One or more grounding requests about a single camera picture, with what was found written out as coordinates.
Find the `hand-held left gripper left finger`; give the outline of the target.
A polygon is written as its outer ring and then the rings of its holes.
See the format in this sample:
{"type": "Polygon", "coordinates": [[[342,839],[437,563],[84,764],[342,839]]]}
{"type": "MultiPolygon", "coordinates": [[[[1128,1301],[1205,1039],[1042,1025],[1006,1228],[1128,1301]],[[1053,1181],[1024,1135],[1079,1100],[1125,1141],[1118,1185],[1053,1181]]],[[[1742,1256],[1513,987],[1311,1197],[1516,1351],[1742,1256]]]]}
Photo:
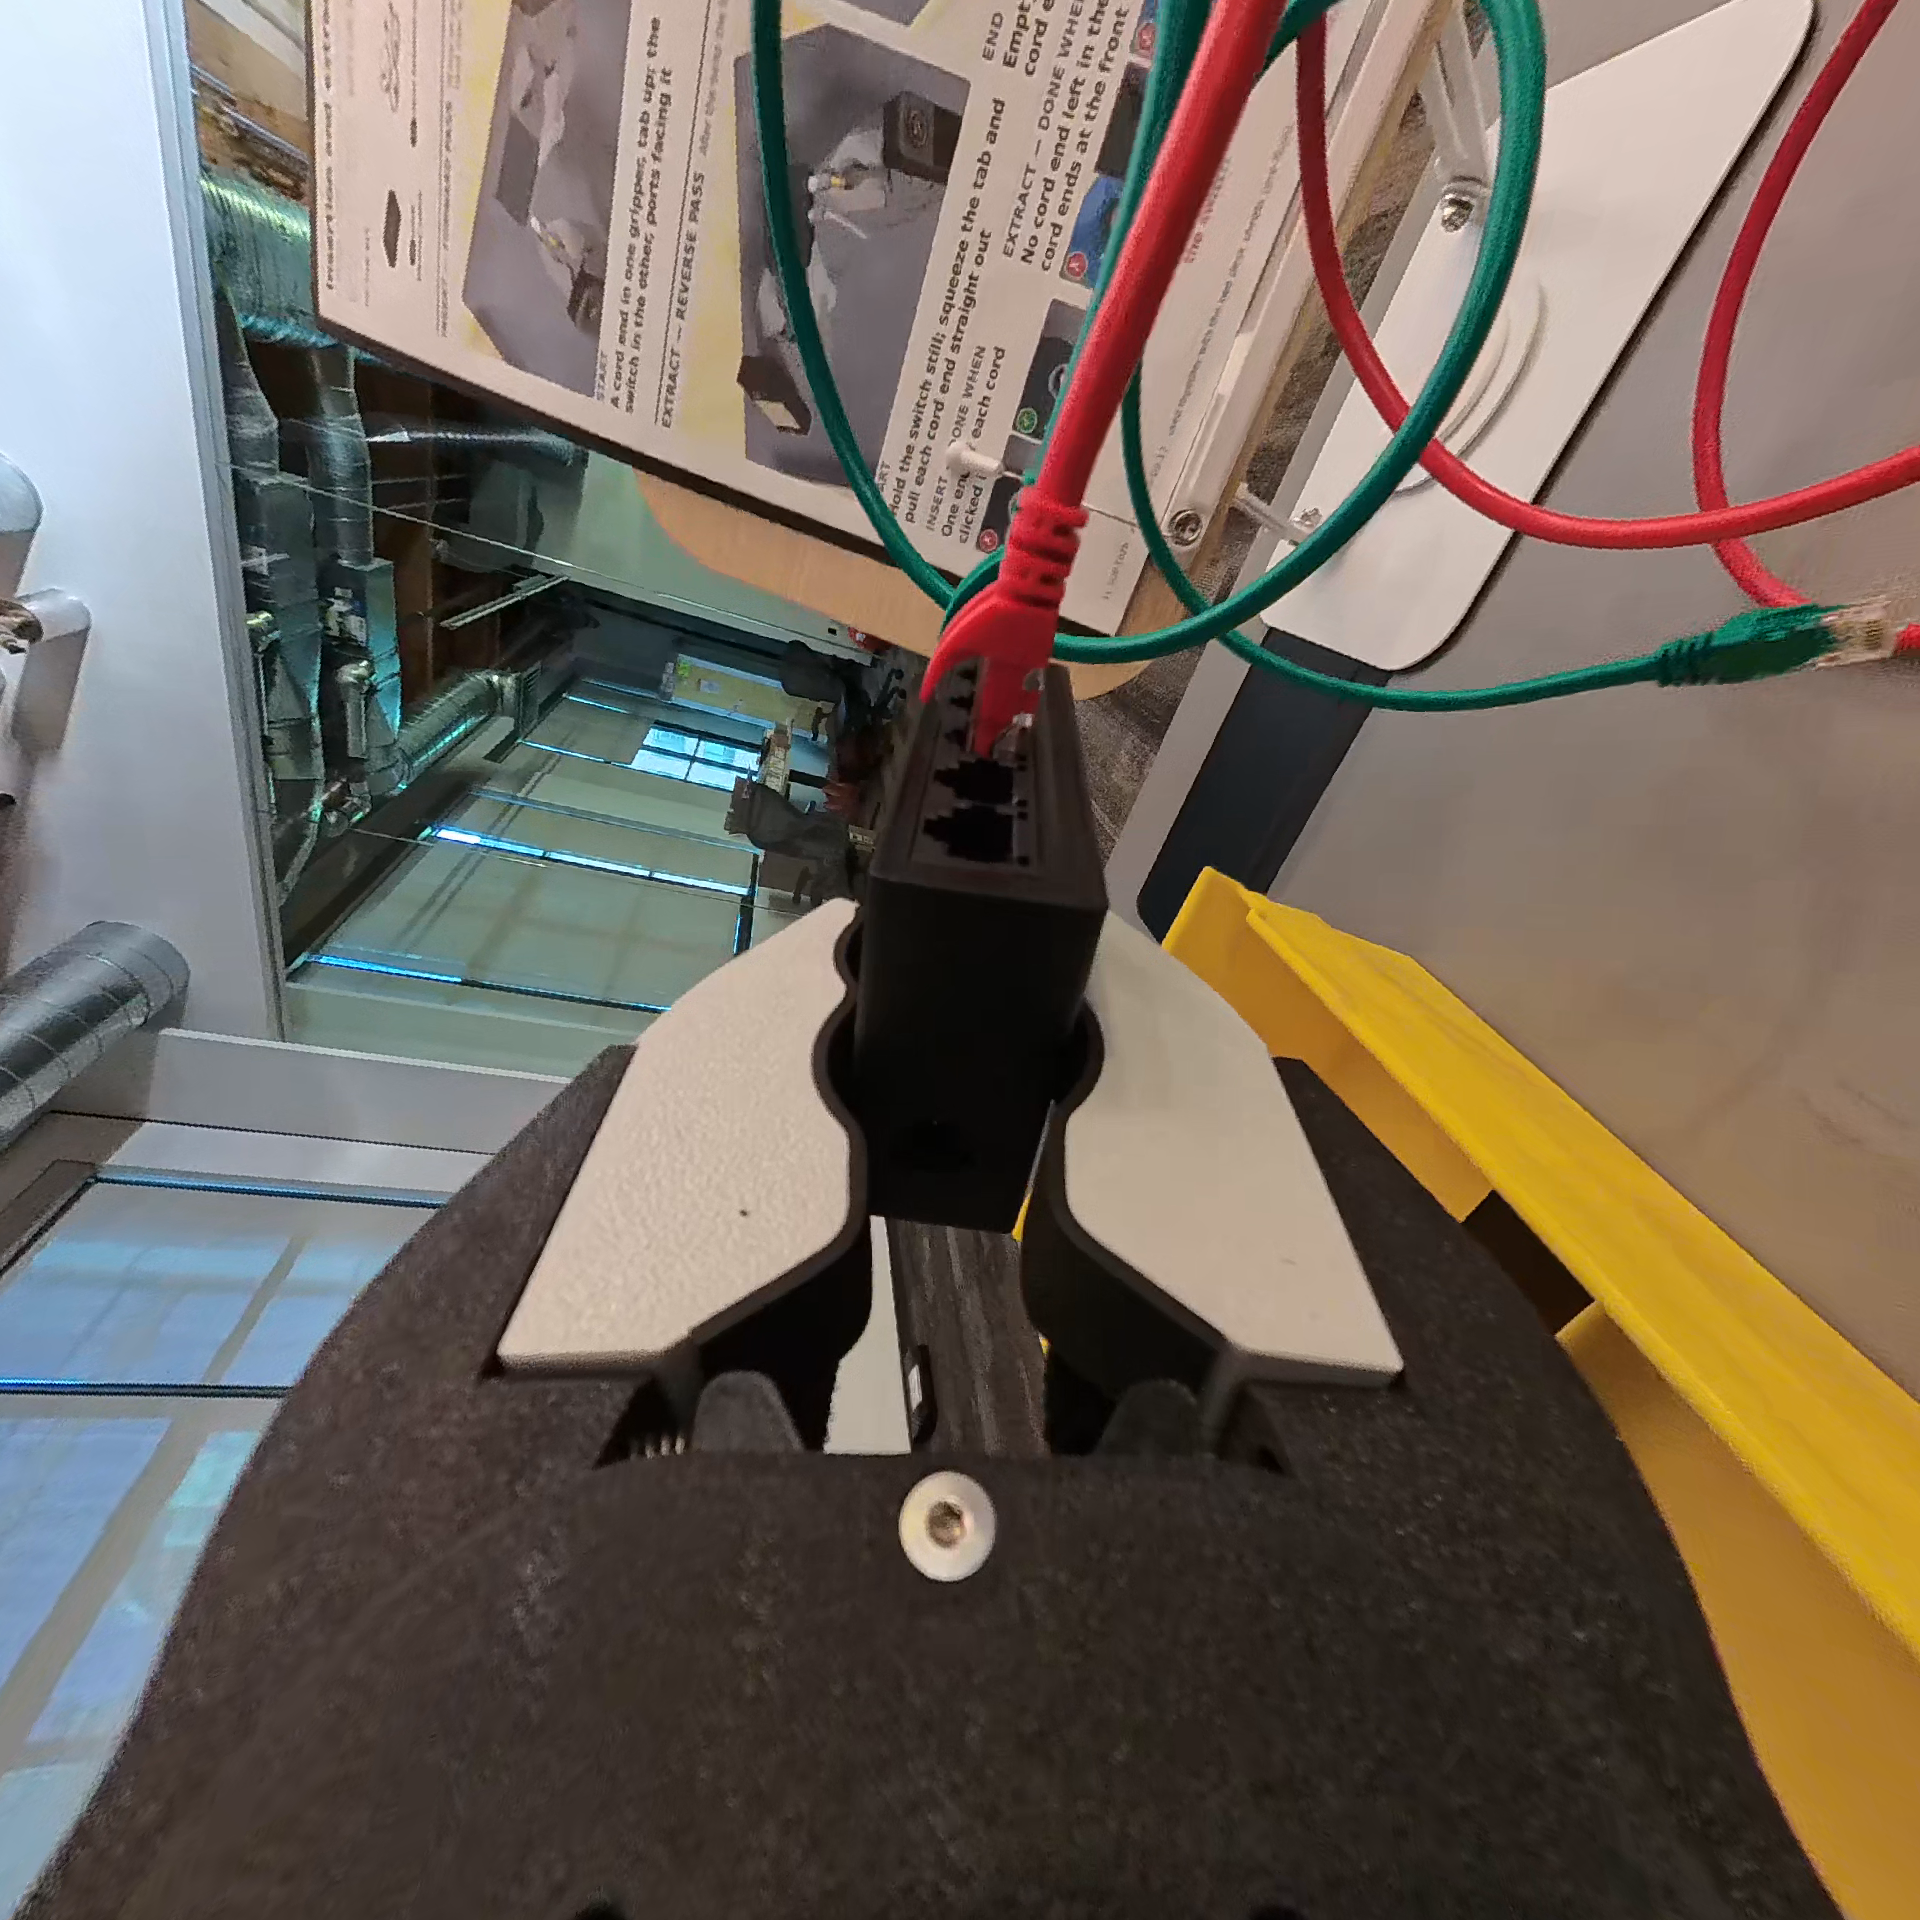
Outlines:
{"type": "Polygon", "coordinates": [[[825,1450],[872,1315],[869,1149],[832,1083],[856,909],[830,900],[633,1044],[496,1344],[502,1377],[637,1380],[690,1423],[764,1377],[825,1450]]]}

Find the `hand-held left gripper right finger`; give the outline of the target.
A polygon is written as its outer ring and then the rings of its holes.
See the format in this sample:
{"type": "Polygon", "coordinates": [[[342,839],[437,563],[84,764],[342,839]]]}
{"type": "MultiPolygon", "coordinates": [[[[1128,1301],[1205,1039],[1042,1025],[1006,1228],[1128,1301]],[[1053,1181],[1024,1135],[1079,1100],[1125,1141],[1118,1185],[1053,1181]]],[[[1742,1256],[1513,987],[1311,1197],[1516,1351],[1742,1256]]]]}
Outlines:
{"type": "Polygon", "coordinates": [[[1096,937],[1086,1061],[1024,1210],[1053,1453],[1182,1387],[1201,1445],[1256,1386],[1388,1387],[1402,1357],[1268,1047],[1135,928],[1096,937]]]}

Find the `black network switch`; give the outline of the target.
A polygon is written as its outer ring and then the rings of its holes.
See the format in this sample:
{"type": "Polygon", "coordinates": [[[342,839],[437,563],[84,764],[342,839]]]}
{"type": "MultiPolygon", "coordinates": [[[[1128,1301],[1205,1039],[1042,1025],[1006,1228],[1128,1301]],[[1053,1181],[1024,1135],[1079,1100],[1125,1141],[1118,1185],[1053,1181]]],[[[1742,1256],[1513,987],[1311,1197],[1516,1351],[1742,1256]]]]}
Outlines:
{"type": "Polygon", "coordinates": [[[1007,1233],[1079,1039],[1109,891],[1072,682],[972,751],[978,667],[918,709],[854,920],[850,1095],[871,1212],[1007,1233]]]}

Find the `dark table leg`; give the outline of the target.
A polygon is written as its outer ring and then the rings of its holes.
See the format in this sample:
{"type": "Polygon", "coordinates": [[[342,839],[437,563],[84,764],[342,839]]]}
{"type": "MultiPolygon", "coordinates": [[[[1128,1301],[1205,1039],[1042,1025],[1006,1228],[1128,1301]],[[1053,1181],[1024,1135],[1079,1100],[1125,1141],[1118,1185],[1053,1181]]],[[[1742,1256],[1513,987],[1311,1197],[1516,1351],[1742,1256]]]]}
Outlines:
{"type": "Polygon", "coordinates": [[[1353,747],[1370,704],[1247,666],[1135,893],[1162,937],[1201,872],[1264,893],[1353,747]]]}

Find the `yellow plastic bin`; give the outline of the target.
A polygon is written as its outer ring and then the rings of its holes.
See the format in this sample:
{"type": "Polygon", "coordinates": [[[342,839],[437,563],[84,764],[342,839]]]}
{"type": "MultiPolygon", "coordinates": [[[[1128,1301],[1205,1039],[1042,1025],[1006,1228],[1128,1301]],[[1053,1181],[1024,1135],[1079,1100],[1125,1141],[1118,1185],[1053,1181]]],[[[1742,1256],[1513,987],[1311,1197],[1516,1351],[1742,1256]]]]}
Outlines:
{"type": "Polygon", "coordinates": [[[1116,1911],[1916,1916],[1916,1401],[1410,959],[1220,874],[1162,944],[1268,1047],[1402,1357],[1100,1476],[1116,1911]]]}

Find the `wooden board with instruction sheet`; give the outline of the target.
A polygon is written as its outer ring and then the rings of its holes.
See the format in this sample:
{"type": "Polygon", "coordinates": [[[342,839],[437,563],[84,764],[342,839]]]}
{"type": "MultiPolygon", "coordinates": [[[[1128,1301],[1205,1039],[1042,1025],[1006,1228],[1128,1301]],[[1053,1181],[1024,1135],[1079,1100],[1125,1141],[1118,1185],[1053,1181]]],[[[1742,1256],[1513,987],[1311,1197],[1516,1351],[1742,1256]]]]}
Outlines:
{"type": "MultiPolygon", "coordinates": [[[[993,561],[1118,243],[1170,4],[782,4],[775,201],[850,450],[948,592],[993,561]]],[[[929,653],[783,311],[752,8],[303,4],[319,320],[646,473],[740,584],[929,653]]]]}

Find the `white sign stand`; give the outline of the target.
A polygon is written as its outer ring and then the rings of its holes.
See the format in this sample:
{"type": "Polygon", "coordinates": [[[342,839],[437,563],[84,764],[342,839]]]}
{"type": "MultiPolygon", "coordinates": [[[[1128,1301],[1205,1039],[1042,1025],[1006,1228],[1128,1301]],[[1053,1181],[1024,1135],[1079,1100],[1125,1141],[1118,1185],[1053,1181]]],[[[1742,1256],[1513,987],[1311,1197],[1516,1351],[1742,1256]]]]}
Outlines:
{"type": "MultiPolygon", "coordinates": [[[[1808,45],[1809,2],[1735,2],[1545,87],[1524,243],[1444,445],[1538,493],[1622,362],[1808,45]]],[[[1264,77],[1184,255],[1143,364],[1148,499],[1172,551],[1228,504],[1229,455],[1309,296],[1294,175],[1290,57],[1264,77]]],[[[1340,553],[1258,620],[1406,675],[1480,610],[1520,537],[1412,466],[1340,553]]]]}

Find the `silver spiral duct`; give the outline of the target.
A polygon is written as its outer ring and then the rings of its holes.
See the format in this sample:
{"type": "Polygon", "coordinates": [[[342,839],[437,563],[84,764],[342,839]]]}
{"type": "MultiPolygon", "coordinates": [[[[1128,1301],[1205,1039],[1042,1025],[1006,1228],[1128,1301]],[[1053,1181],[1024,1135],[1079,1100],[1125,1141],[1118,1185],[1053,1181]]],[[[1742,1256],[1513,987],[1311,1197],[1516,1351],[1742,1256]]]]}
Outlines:
{"type": "Polygon", "coordinates": [[[158,933],[94,922],[1,983],[1,1148],[74,1080],[169,1015],[189,970],[158,933]]]}

